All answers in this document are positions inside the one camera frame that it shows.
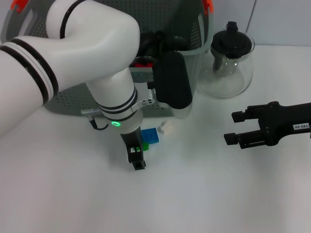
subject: small white block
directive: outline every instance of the small white block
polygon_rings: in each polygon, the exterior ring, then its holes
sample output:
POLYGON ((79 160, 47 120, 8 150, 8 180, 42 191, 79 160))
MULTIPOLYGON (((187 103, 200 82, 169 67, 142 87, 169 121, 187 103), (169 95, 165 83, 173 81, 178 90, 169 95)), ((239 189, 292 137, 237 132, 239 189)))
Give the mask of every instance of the small white block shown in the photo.
POLYGON ((169 134, 171 131, 173 131, 173 123, 170 120, 164 121, 158 128, 158 132, 163 135, 169 134))

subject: robotic arm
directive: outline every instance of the robotic arm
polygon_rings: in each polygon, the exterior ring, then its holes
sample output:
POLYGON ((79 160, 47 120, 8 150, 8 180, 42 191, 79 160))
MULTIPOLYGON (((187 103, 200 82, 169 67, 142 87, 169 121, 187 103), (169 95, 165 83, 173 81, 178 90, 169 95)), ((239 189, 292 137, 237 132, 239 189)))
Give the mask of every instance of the robotic arm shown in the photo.
MULTIPOLYGON (((59 91, 87 83, 101 112, 119 122, 127 148, 141 145, 142 111, 129 70, 139 48, 134 18, 92 0, 56 0, 49 39, 18 36, 0 46, 0 134, 59 91)), ((144 169, 142 152, 130 162, 144 169)))

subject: gray plastic basket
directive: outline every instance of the gray plastic basket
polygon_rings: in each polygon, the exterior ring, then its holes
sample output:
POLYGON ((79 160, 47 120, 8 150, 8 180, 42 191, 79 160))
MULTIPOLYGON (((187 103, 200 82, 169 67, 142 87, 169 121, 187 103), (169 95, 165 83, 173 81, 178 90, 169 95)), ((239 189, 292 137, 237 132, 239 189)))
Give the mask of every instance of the gray plastic basket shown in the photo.
MULTIPOLYGON (((18 36, 22 24, 32 10, 33 18, 25 35, 48 37, 46 16, 54 0, 29 0, 24 10, 17 13, 17 6, 9 11, 1 32, 1 41, 18 36)), ((121 10, 136 19, 141 31, 162 30, 171 36, 181 36, 191 42, 190 51, 184 55, 192 94, 201 69, 201 58, 210 47, 213 37, 213 15, 205 15, 202 0, 98 0, 98 2, 121 10)), ((130 68, 134 82, 153 80, 151 68, 130 68)), ((62 91, 45 107, 55 113, 81 116, 81 110, 96 109, 97 105, 86 84, 62 91)), ((155 104, 143 107, 144 117, 172 116, 169 109, 155 104)))

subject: white table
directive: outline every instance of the white table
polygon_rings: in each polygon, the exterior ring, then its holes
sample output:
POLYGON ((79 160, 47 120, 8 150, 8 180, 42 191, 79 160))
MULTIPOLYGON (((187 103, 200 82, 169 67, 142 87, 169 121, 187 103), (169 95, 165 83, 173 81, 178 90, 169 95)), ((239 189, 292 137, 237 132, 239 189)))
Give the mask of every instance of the white table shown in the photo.
MULTIPOLYGON (((134 171, 125 145, 86 118, 40 109, 0 141, 1 233, 310 233, 310 135, 275 147, 227 146, 249 105, 311 102, 311 47, 257 46, 251 86, 218 100, 195 93, 185 120, 134 171)), ((164 119, 144 119, 142 128, 164 119)))

